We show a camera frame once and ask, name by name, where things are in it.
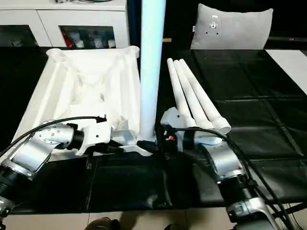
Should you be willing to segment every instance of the white cylindrical rod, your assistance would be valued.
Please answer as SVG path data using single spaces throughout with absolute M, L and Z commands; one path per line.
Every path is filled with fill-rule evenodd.
M 141 118 L 142 140 L 155 140 L 162 39 L 166 0 L 142 0 Z
M 191 116 L 186 98 L 184 97 L 181 84 L 174 66 L 174 62 L 171 58 L 167 59 L 167 66 L 172 81 L 172 87 L 177 109 L 184 116 L 187 127 L 194 127 L 196 126 L 195 120 Z
M 180 66 L 179 61 L 178 60 L 174 61 L 174 65 L 175 65 L 177 74 L 179 76 L 181 87 L 183 89 L 183 92 L 187 98 L 191 112 L 193 114 L 193 118 L 195 119 L 196 126 L 201 127 L 201 128 L 213 128 L 212 123 L 207 119 L 206 114 L 204 113 L 201 107 L 201 104 L 197 100 L 197 97 L 187 77 L 185 76 Z
M 195 92 L 202 108 L 204 109 L 208 119 L 212 122 L 215 129 L 219 130 L 221 133 L 226 134 L 231 130 L 231 126 L 228 121 L 222 117 L 215 108 L 214 104 L 206 94 L 205 90 L 202 88 L 200 83 L 197 81 L 193 72 L 190 70 L 186 62 L 181 59 L 179 61 L 189 83 L 191 84 L 193 91 Z

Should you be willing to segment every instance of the floor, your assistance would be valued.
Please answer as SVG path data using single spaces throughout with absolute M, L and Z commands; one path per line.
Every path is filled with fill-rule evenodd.
M 83 230 L 98 218 L 118 219 L 123 230 L 163 230 L 170 223 L 190 230 L 230 230 L 233 227 L 224 208 L 200 208 L 168 211 L 132 211 L 91 214 L 20 215 L 4 220 L 7 230 Z M 307 209 L 295 213 L 295 219 L 307 230 Z

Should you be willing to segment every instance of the gray pillow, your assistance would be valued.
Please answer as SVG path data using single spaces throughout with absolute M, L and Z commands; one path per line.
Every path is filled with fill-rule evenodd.
M 263 49 L 272 14 L 273 9 L 238 13 L 199 4 L 191 49 Z

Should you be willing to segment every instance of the black tablecloth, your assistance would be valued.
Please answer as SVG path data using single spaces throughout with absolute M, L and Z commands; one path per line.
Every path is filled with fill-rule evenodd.
M 11 141 L 44 68 L 46 49 L 0 49 L 2 135 Z M 229 137 L 284 202 L 307 199 L 307 98 L 265 51 L 163 52 L 157 123 L 175 106 L 166 59 L 183 58 L 222 116 Z M 15 213 L 80 213 L 223 206 L 207 161 L 138 153 L 50 162 Z

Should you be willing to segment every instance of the person's foot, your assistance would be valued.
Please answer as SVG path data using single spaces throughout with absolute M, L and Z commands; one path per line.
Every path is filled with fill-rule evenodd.
M 164 230 L 187 230 L 187 228 L 179 224 L 170 224 Z
M 117 219 L 103 217 L 89 223 L 84 230 L 120 230 L 120 223 Z

